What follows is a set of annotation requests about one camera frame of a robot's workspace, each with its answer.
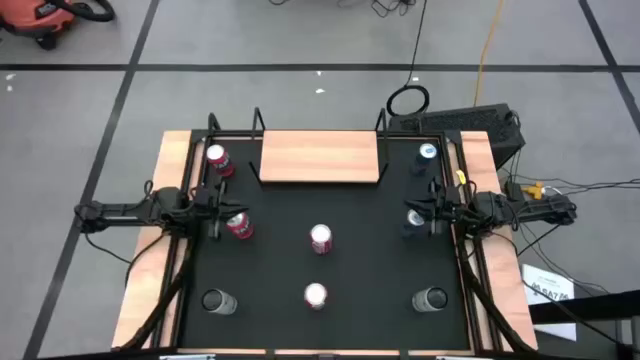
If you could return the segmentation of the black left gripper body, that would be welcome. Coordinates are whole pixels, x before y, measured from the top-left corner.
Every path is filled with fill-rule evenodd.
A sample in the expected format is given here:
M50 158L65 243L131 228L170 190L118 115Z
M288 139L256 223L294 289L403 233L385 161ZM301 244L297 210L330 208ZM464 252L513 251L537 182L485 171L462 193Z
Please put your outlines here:
M220 239L221 201L224 182L208 188L205 185L193 190L194 218L198 230L206 231L208 240Z

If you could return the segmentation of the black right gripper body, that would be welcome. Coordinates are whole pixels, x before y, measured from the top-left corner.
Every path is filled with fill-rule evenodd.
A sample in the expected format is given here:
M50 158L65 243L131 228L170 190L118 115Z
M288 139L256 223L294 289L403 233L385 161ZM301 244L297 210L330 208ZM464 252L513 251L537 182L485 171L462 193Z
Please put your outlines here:
M429 184L430 235L443 232L448 225L459 222L468 210L464 203L464 185L445 185L442 179L432 179Z

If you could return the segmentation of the red Fanta can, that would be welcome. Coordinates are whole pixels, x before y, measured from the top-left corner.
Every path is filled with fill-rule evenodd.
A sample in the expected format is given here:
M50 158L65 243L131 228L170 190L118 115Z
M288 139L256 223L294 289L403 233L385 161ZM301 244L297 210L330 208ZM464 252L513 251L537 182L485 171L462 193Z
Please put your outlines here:
M248 239L254 233L254 226L249 216L245 213L238 213L226 222L227 228L239 239Z
M230 177L235 171L235 167L231 161L231 157L227 150L219 145L214 144L207 148L206 157L209 164L222 177Z

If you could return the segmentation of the silver slim beverage can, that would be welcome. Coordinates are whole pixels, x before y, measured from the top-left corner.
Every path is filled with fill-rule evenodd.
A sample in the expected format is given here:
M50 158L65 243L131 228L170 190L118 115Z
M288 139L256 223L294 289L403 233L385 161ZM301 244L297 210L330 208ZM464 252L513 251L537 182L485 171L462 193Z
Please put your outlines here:
M238 306L235 297L216 288L207 290L202 295L201 303L207 312L218 315L232 315Z
M430 287L416 292L411 299L416 312L435 312L444 309L448 304L448 295L440 287Z

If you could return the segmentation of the red Coca-Cola can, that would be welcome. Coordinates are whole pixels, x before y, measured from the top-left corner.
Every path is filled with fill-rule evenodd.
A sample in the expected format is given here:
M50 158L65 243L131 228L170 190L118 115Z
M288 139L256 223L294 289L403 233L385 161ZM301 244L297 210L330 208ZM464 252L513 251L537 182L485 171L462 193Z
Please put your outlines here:
M304 290L304 300L314 310L321 310L327 299L327 289L320 283L311 283Z
M317 224L310 230L311 246L318 255L325 255L332 248L332 232L325 224Z

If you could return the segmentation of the black computer case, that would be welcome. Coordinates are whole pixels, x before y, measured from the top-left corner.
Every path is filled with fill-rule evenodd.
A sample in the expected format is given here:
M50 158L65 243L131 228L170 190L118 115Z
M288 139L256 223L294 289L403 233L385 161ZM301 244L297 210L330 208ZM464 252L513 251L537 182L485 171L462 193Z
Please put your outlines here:
M426 131L486 132L497 169L526 144L519 115L506 103L392 117L389 128L416 134Z

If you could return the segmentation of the white paper sign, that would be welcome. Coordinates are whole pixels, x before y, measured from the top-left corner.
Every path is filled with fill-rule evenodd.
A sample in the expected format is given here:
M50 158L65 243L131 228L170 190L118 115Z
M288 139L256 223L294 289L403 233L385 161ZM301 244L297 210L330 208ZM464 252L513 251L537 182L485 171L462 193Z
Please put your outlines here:
M573 300L575 295L574 284L567 278L555 273L545 271L531 265L521 266L522 280L531 288L525 287L527 303L537 305L549 303L545 295L555 301ZM559 338L577 341L577 330L575 323L561 323L551 325L535 325L536 331L541 331L548 335Z

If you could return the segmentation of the black stand beam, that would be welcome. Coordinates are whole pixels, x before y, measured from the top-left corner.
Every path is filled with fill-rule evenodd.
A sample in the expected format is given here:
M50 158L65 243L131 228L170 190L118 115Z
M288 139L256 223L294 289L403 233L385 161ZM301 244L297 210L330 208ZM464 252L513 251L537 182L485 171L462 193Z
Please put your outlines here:
M534 324L625 320L640 316L640 290L529 306Z

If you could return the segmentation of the orange shop vacuum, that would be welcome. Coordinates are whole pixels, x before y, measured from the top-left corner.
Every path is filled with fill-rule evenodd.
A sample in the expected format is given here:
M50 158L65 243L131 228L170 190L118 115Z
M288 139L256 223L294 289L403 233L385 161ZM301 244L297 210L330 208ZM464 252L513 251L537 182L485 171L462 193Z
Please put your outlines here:
M47 51L56 48L58 36L74 18L48 0L0 0L0 30L30 38Z

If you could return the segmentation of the wooden shelf with black frame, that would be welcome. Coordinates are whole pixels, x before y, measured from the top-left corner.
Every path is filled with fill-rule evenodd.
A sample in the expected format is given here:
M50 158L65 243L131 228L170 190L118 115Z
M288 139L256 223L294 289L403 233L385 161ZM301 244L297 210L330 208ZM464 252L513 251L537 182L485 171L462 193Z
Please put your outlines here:
M378 184L389 166L388 139L385 109L367 131L264 128L249 167L261 184Z

